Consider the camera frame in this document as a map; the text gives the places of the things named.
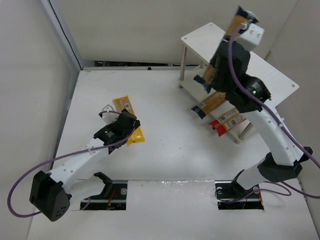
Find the yellow spaghetti bag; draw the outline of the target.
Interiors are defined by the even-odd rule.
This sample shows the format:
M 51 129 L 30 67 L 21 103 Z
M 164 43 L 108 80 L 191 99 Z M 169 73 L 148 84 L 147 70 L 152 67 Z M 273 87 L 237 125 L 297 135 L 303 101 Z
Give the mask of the yellow spaghetti bag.
M 138 126 L 138 119 L 133 110 L 132 104 L 130 102 L 129 96 L 123 96 L 119 98 L 113 99 L 113 103 L 115 108 L 118 112 L 121 112 L 121 121 L 124 123 L 125 126 L 129 128 L 129 132 L 134 129 L 134 132 L 127 140 L 127 145 L 142 143 L 145 142 L 145 137 L 143 132 Z

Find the long blue-ended spaghetti bag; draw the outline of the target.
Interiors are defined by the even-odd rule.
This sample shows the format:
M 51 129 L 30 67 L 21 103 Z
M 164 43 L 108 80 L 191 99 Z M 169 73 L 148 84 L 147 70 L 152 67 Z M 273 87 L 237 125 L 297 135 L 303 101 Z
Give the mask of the long blue-ended spaghetti bag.
M 255 16 L 254 13 L 252 13 L 249 10 L 243 9 L 241 6 L 238 6 L 236 13 L 234 14 L 234 17 L 232 18 L 223 38 L 221 39 L 220 43 L 222 41 L 229 42 L 232 35 L 235 35 L 233 42 L 237 42 L 237 38 L 247 30 L 250 24 L 257 24 L 259 20 Z M 206 67 L 204 73 L 202 76 L 196 75 L 194 77 L 194 80 L 203 85 L 204 90 L 209 93 L 211 91 L 212 86 L 212 80 L 213 76 L 212 73 L 214 72 L 214 68 L 210 67 L 210 63 Z

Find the red spaghetti bag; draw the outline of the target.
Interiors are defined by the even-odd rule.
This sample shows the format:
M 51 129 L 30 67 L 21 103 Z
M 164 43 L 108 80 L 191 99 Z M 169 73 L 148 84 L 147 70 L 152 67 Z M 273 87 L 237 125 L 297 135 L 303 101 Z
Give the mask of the red spaghetti bag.
M 242 123 L 246 118 L 238 111 L 236 107 L 219 116 L 209 125 L 215 130 L 219 137 L 229 132 L 231 129 Z

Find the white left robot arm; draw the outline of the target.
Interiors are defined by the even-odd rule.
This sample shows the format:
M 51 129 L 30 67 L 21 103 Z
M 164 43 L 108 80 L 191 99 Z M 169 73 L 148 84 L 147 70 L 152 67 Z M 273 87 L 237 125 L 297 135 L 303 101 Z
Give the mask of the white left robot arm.
M 96 163 L 127 143 L 140 127 L 137 117 L 123 109 L 117 119 L 98 130 L 82 151 L 48 172 L 42 170 L 33 177 L 29 201 L 50 221 L 59 220 L 77 201 L 92 196 L 106 197 L 113 180 L 101 171 L 85 180 L 80 178 Z

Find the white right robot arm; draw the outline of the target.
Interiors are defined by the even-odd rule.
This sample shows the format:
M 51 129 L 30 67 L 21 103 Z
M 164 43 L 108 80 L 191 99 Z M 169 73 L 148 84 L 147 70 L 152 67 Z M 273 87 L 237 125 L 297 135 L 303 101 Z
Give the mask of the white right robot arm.
M 271 93 L 264 82 L 246 73 L 251 54 L 238 42 L 222 40 L 210 60 L 214 68 L 210 86 L 224 93 L 226 100 L 256 128 L 269 152 L 232 180 L 236 190 L 249 190 L 265 181 L 279 183 L 295 179 L 302 162 L 311 158 L 312 149 L 301 146 L 277 115 Z

